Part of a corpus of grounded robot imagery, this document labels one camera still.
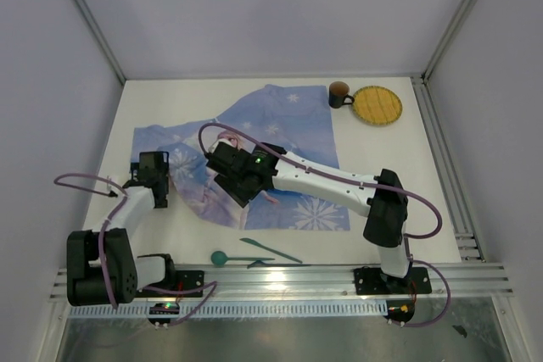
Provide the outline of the teal plastic spoon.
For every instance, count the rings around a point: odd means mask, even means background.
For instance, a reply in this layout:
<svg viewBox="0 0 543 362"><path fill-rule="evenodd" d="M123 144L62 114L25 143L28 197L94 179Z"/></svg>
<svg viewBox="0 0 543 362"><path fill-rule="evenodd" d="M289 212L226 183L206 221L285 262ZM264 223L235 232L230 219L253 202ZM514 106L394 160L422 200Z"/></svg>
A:
<svg viewBox="0 0 543 362"><path fill-rule="evenodd" d="M257 261L270 261L273 260L273 258L258 258L258 257L233 257L228 256L226 253L222 251L215 251L210 256L210 261L214 266L222 267L226 265L228 262L257 262Z"/></svg>

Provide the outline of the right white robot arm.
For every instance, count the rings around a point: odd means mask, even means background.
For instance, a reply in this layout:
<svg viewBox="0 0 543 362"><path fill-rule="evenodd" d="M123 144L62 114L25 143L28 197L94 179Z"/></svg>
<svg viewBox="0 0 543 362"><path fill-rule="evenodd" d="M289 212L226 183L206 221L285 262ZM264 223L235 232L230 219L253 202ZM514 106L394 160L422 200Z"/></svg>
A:
<svg viewBox="0 0 543 362"><path fill-rule="evenodd" d="M204 156L216 183L241 207L261 192L278 190L319 198L364 217L363 236L378 248L383 287L398 292L410 283L404 244L408 198L394 172L383 171L374 185L371 176L318 164L279 146L259 143L248 152L225 139Z"/></svg>

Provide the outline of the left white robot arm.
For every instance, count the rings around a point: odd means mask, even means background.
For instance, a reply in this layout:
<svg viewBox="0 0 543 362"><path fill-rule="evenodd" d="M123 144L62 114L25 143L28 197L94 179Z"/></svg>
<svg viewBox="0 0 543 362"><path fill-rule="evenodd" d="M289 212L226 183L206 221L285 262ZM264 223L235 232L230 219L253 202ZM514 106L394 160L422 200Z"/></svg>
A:
<svg viewBox="0 0 543 362"><path fill-rule="evenodd" d="M168 207L169 154L139 154L131 164L131 178L124 184L96 177L112 186L110 198L120 198L100 225L73 231L66 243L67 299L75 307L128 304L137 293L154 290L166 296L176 290L178 276L167 253L136 257L131 237L154 209Z"/></svg>

